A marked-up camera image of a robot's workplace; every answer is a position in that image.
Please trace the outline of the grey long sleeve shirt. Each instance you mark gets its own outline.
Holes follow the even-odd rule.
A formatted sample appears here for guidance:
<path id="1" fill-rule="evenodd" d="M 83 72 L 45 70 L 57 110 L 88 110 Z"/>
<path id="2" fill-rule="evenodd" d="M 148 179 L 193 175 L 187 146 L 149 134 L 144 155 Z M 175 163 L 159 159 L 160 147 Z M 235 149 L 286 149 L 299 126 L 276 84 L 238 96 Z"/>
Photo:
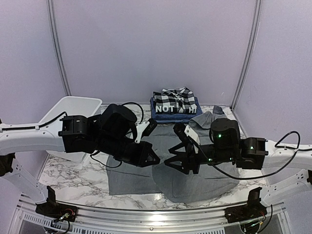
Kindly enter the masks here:
<path id="1" fill-rule="evenodd" d="M 239 184 L 238 180 L 208 165 L 202 165 L 197 175 L 185 175 L 166 166 L 164 160 L 172 157 L 169 149 L 180 143 L 173 127 L 173 124 L 158 124 L 145 138 L 160 158 L 158 165 L 140 168 L 123 163 L 116 168 L 117 161 L 111 156 L 108 158 L 106 171 L 110 195 L 163 193 L 171 202 L 190 203 L 218 197 Z"/>

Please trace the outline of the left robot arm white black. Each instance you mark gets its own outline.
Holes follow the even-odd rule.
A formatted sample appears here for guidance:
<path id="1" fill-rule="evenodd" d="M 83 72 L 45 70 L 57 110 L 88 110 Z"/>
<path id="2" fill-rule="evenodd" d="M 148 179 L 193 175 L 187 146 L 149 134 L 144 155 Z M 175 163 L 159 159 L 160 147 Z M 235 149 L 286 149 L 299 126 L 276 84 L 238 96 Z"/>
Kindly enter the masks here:
<path id="1" fill-rule="evenodd" d="M 148 136 L 157 123 L 150 119 L 137 123 L 136 115 L 126 106 L 110 104 L 102 114 L 85 117 L 62 112 L 46 123 L 0 126 L 0 175 L 26 193 L 37 209 L 57 217 L 62 211 L 55 191 L 34 179 L 15 158 L 28 151 L 65 153 L 103 152 L 115 160 L 141 168 L 157 165 L 159 157 Z"/>

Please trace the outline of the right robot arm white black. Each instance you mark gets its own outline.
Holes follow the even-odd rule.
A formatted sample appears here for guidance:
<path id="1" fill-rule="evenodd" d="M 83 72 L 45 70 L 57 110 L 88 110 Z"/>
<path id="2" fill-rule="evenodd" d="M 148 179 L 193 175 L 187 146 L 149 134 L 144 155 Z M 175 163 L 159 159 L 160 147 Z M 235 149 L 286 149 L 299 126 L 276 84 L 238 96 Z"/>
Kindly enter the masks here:
<path id="1" fill-rule="evenodd" d="M 174 132 L 181 143 L 169 150 L 173 157 L 164 163 L 186 175 L 189 172 L 198 174 L 201 165 L 208 165 L 228 178 L 240 180 L 220 169 L 218 166 L 222 163 L 231 163 L 244 170 L 277 169 L 263 176 L 254 176 L 254 180 L 273 176 L 287 167 L 299 169 L 299 175 L 258 191 L 264 205 L 279 203 L 297 192 L 312 188 L 312 148 L 300 144 L 301 137 L 297 131 L 285 134 L 277 142 L 260 137 L 242 139 L 237 121 L 218 118 L 210 125 L 212 143 L 208 145 L 199 143 L 198 134 L 189 125 L 177 124 Z"/>

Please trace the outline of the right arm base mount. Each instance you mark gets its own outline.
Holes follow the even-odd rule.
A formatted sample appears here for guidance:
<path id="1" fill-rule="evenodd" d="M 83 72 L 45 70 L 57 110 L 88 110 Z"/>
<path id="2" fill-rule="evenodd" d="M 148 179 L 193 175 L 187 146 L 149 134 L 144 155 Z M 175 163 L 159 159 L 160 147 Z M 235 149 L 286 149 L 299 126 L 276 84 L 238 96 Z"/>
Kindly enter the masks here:
<path id="1" fill-rule="evenodd" d="M 267 214 L 267 208 L 260 203 L 261 190 L 262 188 L 258 187 L 249 191 L 246 204 L 226 208 L 224 216 L 228 223 L 241 222 L 265 216 Z"/>

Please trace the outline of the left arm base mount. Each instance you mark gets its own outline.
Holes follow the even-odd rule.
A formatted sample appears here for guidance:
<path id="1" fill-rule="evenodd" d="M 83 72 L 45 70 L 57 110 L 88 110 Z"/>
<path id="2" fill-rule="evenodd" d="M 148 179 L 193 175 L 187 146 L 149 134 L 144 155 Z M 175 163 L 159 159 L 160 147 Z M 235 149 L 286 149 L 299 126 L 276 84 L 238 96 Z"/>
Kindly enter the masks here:
<path id="1" fill-rule="evenodd" d="M 42 203 L 36 203 L 36 213 L 54 218 L 54 222 L 74 222 L 77 217 L 77 206 L 56 201 L 55 191 L 47 186 L 47 196 Z"/>

